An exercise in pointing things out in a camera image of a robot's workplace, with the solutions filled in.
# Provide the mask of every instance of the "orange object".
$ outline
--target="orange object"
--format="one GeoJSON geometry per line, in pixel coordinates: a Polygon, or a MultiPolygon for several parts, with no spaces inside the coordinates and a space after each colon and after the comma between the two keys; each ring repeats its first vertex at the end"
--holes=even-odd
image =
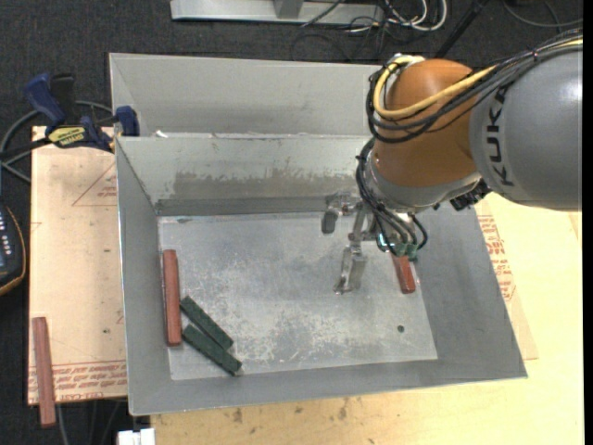
{"type": "MultiPolygon", "coordinates": [[[[385,107],[401,109],[437,94],[466,77],[472,70],[456,61],[427,59],[408,66],[389,88],[385,107]]],[[[452,96],[443,97],[421,114],[406,119],[432,115],[452,96]]],[[[435,186],[456,182],[475,172],[470,152],[468,109],[473,98],[442,116],[422,137],[404,144],[387,144],[376,140],[372,161],[383,177],[398,186],[435,186]],[[438,130],[450,123],[446,130],[438,130]]],[[[393,136],[379,129],[383,137],[393,136]]]]}
{"type": "Polygon", "coordinates": [[[182,344],[182,314],[179,293],[177,252],[163,250],[163,284],[165,303],[165,339],[168,346],[182,344]]]}
{"type": "Polygon", "coordinates": [[[54,396],[54,374],[49,349],[49,334],[44,316],[32,319],[33,347],[35,350],[35,369],[39,386],[39,417],[41,427],[56,424],[56,398],[54,396]]]}
{"type": "Polygon", "coordinates": [[[399,288],[402,293],[412,293],[416,291],[416,279],[414,272],[411,270],[410,259],[408,256],[396,257],[391,254],[391,260],[396,268],[397,279],[399,281],[399,288]]]}

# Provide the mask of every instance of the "cable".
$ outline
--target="cable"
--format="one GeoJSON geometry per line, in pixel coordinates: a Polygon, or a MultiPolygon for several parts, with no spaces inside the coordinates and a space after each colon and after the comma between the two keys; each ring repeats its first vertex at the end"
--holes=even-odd
{"type": "Polygon", "coordinates": [[[107,424],[105,425],[105,431],[103,432],[103,437],[101,437],[101,441],[99,442],[99,445],[104,445],[105,444],[105,440],[107,440],[107,436],[109,435],[109,432],[111,431],[111,426],[113,425],[113,421],[115,420],[115,416],[118,413],[118,409],[120,408],[120,406],[123,404],[123,402],[117,402],[115,407],[113,408],[113,411],[111,412],[111,415],[109,416],[109,419],[107,420],[107,424]]]}
{"type": "Polygon", "coordinates": [[[93,445],[93,435],[95,434],[95,422],[98,400],[93,401],[93,411],[91,412],[91,424],[89,425],[88,445],[93,445]]]}
{"type": "Polygon", "coordinates": [[[548,4],[548,2],[545,2],[545,3],[548,6],[548,10],[552,14],[552,17],[556,20],[556,23],[542,23],[539,21],[532,21],[530,19],[526,19],[526,18],[522,17],[521,15],[519,15],[517,12],[515,12],[506,0],[502,0],[502,5],[504,5],[505,9],[511,15],[513,15],[516,19],[518,19],[519,21],[522,21],[523,23],[526,23],[528,25],[536,26],[538,28],[564,28],[567,26],[580,25],[583,22],[583,19],[574,19],[573,21],[560,22],[560,21],[558,21],[558,17],[556,16],[556,13],[554,13],[554,9],[548,4]]]}
{"type": "Polygon", "coordinates": [[[308,27],[309,25],[317,23],[320,19],[327,17],[330,13],[332,13],[337,8],[338,5],[340,5],[344,1],[345,0],[336,0],[328,8],[326,8],[322,13],[320,13],[317,17],[310,19],[307,23],[302,24],[301,28],[308,27]]]}
{"type": "Polygon", "coordinates": [[[57,404],[56,409],[57,421],[59,424],[59,433],[62,437],[62,443],[64,445],[69,445],[68,434],[66,433],[66,425],[64,424],[64,414],[62,413],[62,406],[60,404],[57,404]]]}
{"type": "Polygon", "coordinates": [[[375,138],[386,143],[411,140],[428,132],[438,118],[459,107],[477,94],[490,91],[493,88],[500,87],[504,83],[510,83],[516,80],[525,71],[549,57],[553,57],[559,53],[581,50],[582,45],[582,29],[568,31],[554,39],[548,40],[537,48],[523,51],[519,55],[504,59],[484,70],[475,71],[443,91],[426,97],[415,104],[398,110],[387,110],[385,104],[382,105],[381,99],[389,79],[392,77],[396,78],[400,71],[410,64],[423,60],[421,57],[414,56],[396,57],[381,70],[375,72],[370,78],[370,90],[367,96],[367,116],[371,133],[375,138]],[[408,121],[411,117],[422,115],[424,110],[430,108],[434,103],[445,97],[450,97],[450,100],[433,114],[415,121],[408,121]],[[406,134],[399,137],[385,137],[377,132],[376,127],[389,131],[406,132],[406,134]]]}
{"type": "MultiPolygon", "coordinates": [[[[100,110],[104,110],[105,112],[111,113],[110,107],[108,107],[104,104],[97,103],[97,102],[91,102],[91,101],[87,101],[87,100],[77,100],[76,104],[79,106],[89,107],[91,109],[98,108],[100,110]]],[[[33,111],[25,114],[24,116],[20,117],[17,121],[15,121],[12,125],[10,125],[10,127],[6,131],[5,135],[2,137],[2,141],[0,141],[0,196],[2,196],[2,170],[6,170],[7,172],[18,177],[21,181],[23,181],[25,183],[28,183],[28,184],[31,183],[31,178],[29,176],[27,176],[23,172],[21,172],[11,166],[12,163],[29,155],[29,153],[31,152],[30,150],[26,150],[24,153],[19,154],[18,156],[14,157],[13,159],[9,159],[7,161],[1,161],[1,160],[5,156],[9,156],[9,157],[11,156],[10,152],[8,152],[6,150],[6,147],[8,146],[8,143],[10,142],[13,135],[22,126],[24,126],[27,122],[34,120],[36,117],[38,117],[40,115],[42,115],[41,112],[39,112],[37,110],[33,110],[33,111]]],[[[31,149],[37,148],[38,146],[42,146],[42,145],[45,145],[45,144],[41,143],[41,141],[39,141],[39,143],[32,142],[31,149]]]]}
{"type": "Polygon", "coordinates": [[[430,26],[422,25],[422,23],[424,23],[428,17],[428,13],[429,13],[428,3],[426,0],[419,0],[419,1],[422,4],[422,8],[423,8],[422,14],[420,16],[415,16],[411,19],[406,19],[406,18],[402,17],[401,14],[395,9],[394,2],[392,2],[390,0],[383,0],[383,3],[386,6],[386,13],[388,15],[387,20],[390,23],[393,23],[396,25],[401,25],[404,27],[409,27],[409,28],[412,28],[413,30],[417,30],[419,32],[432,32],[432,31],[435,31],[435,30],[438,30],[439,28],[441,28],[447,19],[447,14],[448,14],[447,0],[438,0],[439,6],[440,6],[440,19],[438,20],[438,22],[436,22],[430,26]]]}
{"type": "Polygon", "coordinates": [[[426,243],[428,242],[428,232],[426,231],[426,229],[424,228],[422,223],[420,221],[418,221],[418,218],[416,218],[416,216],[414,214],[411,214],[410,217],[413,220],[414,224],[416,224],[418,226],[418,229],[420,229],[420,232],[423,234],[423,241],[418,245],[418,250],[420,250],[421,248],[426,246],[426,243]]]}

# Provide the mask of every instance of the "blue clamp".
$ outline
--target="blue clamp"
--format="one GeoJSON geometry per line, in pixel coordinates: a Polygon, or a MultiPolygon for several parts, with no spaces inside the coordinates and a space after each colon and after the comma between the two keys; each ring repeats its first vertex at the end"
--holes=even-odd
{"type": "MultiPolygon", "coordinates": [[[[113,138],[104,133],[101,127],[95,126],[90,117],[80,117],[78,124],[64,124],[65,121],[72,121],[73,117],[72,114],[65,113],[52,95],[47,73],[31,79],[25,86],[24,94],[35,110],[43,113],[51,121],[45,129],[45,137],[56,146],[60,148],[87,146],[108,152],[113,151],[113,138]]],[[[123,135],[139,135],[138,120],[130,106],[118,108],[114,119],[120,123],[123,135]]]]}
{"type": "Polygon", "coordinates": [[[136,113],[130,106],[121,106],[115,109],[115,118],[120,122],[122,135],[137,137],[140,135],[140,124],[136,113]]]}

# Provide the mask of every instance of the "clamp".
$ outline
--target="clamp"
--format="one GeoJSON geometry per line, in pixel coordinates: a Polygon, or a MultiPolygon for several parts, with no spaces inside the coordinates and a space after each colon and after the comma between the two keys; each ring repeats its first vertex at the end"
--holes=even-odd
{"type": "MultiPolygon", "coordinates": [[[[51,121],[45,129],[49,142],[60,148],[86,146],[113,151],[113,138],[89,116],[80,115],[71,75],[57,75],[50,80],[49,74],[39,74],[26,84],[24,94],[33,108],[51,121]]],[[[112,120],[118,124],[117,135],[139,134],[138,120],[130,106],[117,108],[112,120]]]]}

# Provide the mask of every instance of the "green wooden block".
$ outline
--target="green wooden block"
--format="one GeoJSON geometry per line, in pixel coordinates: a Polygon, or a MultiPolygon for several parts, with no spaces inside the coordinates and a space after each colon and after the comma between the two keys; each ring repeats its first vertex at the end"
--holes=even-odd
{"type": "Polygon", "coordinates": [[[191,297],[184,297],[181,301],[181,306],[183,312],[191,322],[203,329],[207,335],[214,339],[214,341],[220,344],[225,350],[233,345],[233,339],[229,337],[226,332],[192,300],[191,297]]]}
{"type": "Polygon", "coordinates": [[[189,324],[183,330],[183,339],[192,345],[196,350],[210,358],[218,366],[231,375],[237,375],[242,363],[235,359],[227,350],[213,339],[201,333],[193,325],[189,324]]]}

